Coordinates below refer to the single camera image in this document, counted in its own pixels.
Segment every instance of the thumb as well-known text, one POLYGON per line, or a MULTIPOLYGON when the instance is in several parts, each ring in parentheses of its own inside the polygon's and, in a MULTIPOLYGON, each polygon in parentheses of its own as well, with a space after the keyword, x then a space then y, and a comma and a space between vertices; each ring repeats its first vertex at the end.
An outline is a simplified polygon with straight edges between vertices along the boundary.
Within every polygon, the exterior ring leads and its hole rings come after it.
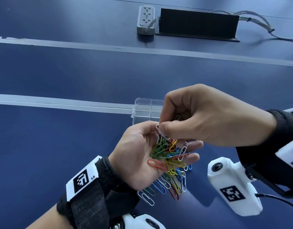
POLYGON ((159 130, 172 139, 197 139, 194 126, 195 119, 190 117, 184 121, 166 121, 159 125, 159 130))

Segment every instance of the pile of paper clips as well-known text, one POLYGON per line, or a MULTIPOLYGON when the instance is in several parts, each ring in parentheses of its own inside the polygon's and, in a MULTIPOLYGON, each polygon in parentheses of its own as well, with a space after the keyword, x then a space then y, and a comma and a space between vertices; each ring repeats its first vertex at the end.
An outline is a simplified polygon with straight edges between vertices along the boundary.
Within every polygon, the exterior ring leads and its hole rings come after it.
MULTIPOLYGON (((189 153, 186 153, 188 143, 186 142, 183 147, 179 148, 176 146, 176 142, 177 140, 167 138, 158 129, 157 144, 150 153, 150 157, 154 160, 149 159, 147 162, 150 166, 165 171, 161 177, 152 183, 152 186, 162 194, 169 190, 172 197, 179 200, 179 196, 187 190, 185 172, 192 170, 192 165, 183 162, 183 158, 189 155, 189 153)), ((146 203, 154 206, 155 203, 149 195, 155 196, 156 192, 151 187, 138 191, 137 194, 146 203)))

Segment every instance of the left hand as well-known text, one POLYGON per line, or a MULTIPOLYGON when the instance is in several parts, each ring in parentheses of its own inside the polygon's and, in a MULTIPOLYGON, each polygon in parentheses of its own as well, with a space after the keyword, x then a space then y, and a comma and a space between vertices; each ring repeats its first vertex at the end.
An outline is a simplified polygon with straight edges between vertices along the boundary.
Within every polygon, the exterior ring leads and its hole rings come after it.
MULTIPOLYGON (((146 121, 130 126, 123 134, 114 151, 108 157, 115 172, 133 189, 140 191, 152 184, 164 171, 148 165, 151 150, 157 142, 158 122, 146 121)), ((203 147, 202 141, 188 144, 187 152, 203 147)), ((199 160, 197 153, 184 157, 187 165, 199 160)))

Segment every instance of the power strip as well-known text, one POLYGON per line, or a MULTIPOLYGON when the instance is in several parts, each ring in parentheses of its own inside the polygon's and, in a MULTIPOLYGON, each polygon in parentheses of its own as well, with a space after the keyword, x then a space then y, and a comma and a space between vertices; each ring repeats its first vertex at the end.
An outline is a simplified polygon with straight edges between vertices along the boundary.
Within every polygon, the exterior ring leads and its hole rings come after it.
POLYGON ((143 35, 155 34, 155 8, 150 5, 142 5, 139 7, 138 21, 137 21, 137 33, 143 35))

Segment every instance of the cable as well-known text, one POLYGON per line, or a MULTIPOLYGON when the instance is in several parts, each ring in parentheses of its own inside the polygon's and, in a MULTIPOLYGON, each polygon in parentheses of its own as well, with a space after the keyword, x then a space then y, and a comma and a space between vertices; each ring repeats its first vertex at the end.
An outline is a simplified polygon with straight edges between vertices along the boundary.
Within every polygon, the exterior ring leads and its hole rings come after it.
POLYGON ((293 38, 283 38, 283 37, 279 37, 279 36, 276 36, 274 35, 272 32, 275 30, 274 28, 272 28, 272 26, 270 25, 270 23, 267 21, 266 18, 264 18, 263 16, 257 14, 256 12, 253 12, 253 11, 248 11, 248 10, 242 10, 242 11, 238 11, 238 12, 235 12, 233 14, 227 12, 227 11, 224 11, 224 10, 214 10, 214 11, 211 11, 210 13, 225 13, 225 14, 228 14, 228 15, 243 15, 243 14, 248 14, 248 15, 254 15, 254 16, 257 16, 259 18, 261 18, 263 22, 261 22, 260 20, 258 19, 255 19, 255 18, 248 18, 248 17, 239 17, 239 21, 246 21, 246 22, 253 22, 261 27, 263 27, 264 29, 267 30, 267 32, 277 38, 277 39, 281 39, 281 40, 286 40, 286 41, 293 41, 293 38))
POLYGON ((270 194, 255 194, 255 196, 258 197, 258 198, 260 198, 260 197, 274 198, 274 199, 280 200, 280 201, 282 201, 282 202, 285 202, 285 203, 287 203, 287 204, 289 204, 290 206, 293 207, 293 204, 290 203, 289 201, 286 201, 286 200, 284 200, 283 198, 279 198, 279 197, 274 196, 274 195, 270 195, 270 194))
POLYGON ((149 31, 149 28, 151 28, 157 22, 158 19, 159 19, 159 16, 156 16, 154 18, 154 20, 148 25, 147 29, 145 30, 145 33, 149 31))

